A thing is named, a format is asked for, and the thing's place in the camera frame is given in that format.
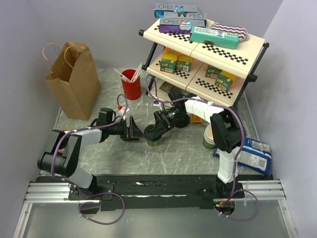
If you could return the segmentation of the green paper coffee cup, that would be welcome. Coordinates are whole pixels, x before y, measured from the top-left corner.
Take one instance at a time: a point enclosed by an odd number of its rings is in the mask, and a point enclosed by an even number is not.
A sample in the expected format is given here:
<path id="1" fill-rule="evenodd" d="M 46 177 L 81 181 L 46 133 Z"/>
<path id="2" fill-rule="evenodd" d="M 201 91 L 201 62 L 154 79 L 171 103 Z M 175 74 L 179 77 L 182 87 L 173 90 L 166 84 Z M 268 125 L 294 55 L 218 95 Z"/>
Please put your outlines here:
<path id="1" fill-rule="evenodd" d="M 158 139 L 149 139 L 149 138 L 146 138 L 146 142 L 149 146 L 151 147 L 157 147 L 161 144 L 161 137 L 158 138 Z"/>

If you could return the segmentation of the cardboard cup carrier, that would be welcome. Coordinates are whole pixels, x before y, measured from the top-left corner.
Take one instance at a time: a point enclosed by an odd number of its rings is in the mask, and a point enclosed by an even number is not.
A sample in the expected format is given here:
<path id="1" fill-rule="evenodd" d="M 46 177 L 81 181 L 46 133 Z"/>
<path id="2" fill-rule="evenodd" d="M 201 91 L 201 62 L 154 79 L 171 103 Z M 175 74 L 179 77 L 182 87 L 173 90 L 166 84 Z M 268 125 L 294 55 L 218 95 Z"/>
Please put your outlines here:
<path id="1" fill-rule="evenodd" d="M 59 129 L 61 131 L 72 131 L 72 130 L 76 130 L 75 127 L 65 127 L 65 128 L 62 128 L 62 129 Z"/>

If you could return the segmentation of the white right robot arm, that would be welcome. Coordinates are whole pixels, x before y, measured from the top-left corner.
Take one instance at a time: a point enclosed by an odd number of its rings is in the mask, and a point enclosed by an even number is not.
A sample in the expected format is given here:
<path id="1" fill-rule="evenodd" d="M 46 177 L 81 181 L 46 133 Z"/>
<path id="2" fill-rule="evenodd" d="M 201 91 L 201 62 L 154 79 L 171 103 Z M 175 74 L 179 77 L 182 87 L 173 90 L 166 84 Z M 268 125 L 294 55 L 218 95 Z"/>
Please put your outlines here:
<path id="1" fill-rule="evenodd" d="M 147 143 L 156 146 L 171 129 L 186 127 L 190 123 L 188 114 L 209 121 L 213 141 L 219 149 L 217 177 L 221 182 L 216 185 L 216 191 L 219 196 L 228 197 L 234 190 L 232 182 L 238 176 L 237 160 L 246 137 L 236 110 L 203 101 L 199 97 L 186 97 L 179 89 L 172 90 L 168 96 L 173 106 L 154 112 L 155 124 L 148 125 L 144 130 Z"/>

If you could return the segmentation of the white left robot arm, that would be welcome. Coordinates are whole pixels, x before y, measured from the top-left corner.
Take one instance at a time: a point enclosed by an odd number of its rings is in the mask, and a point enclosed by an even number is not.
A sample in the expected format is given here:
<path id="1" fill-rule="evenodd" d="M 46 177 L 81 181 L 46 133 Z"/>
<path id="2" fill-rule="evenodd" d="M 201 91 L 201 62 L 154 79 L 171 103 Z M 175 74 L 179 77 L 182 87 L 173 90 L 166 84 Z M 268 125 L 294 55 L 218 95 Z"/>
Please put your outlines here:
<path id="1" fill-rule="evenodd" d="M 93 199 L 98 193 L 97 178 L 78 165 L 80 150 L 87 145 L 104 142 L 110 135 L 118 135 L 123 141 L 144 138 L 132 116 L 129 117 L 127 125 L 122 117 L 115 120 L 114 110 L 101 108 L 98 117 L 86 129 L 52 130 L 37 166 L 40 170 L 51 173 L 56 178 L 65 179 L 79 188 L 86 199 Z"/>

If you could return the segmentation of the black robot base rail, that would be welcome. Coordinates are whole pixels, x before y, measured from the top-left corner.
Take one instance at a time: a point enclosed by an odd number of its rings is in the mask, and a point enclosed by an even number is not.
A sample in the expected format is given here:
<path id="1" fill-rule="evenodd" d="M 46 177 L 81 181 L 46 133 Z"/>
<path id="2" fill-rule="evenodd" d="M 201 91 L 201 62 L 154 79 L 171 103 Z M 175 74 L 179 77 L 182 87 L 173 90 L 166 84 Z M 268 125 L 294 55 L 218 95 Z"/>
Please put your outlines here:
<path id="1" fill-rule="evenodd" d="M 98 202 L 101 211 L 155 208 L 222 209 L 234 199 L 258 199 L 242 181 L 223 185 L 216 175 L 107 175 L 94 180 L 95 191 L 67 182 L 70 201 Z"/>

